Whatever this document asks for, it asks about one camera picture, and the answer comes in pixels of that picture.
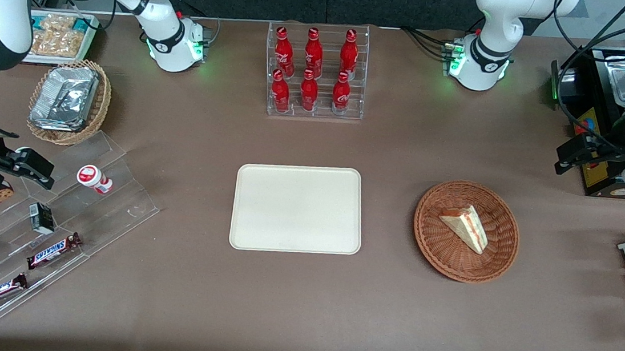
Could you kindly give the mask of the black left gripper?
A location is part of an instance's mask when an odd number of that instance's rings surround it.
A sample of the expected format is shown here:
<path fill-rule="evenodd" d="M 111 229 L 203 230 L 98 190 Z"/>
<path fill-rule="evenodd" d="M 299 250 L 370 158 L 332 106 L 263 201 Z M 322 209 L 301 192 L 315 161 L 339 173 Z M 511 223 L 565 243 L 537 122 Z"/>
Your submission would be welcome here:
<path fill-rule="evenodd" d="M 624 162 L 625 147 L 614 147 L 593 135 L 579 134 L 562 146 L 562 157 L 555 163 L 557 175 L 565 174 L 574 165 L 601 162 Z"/>

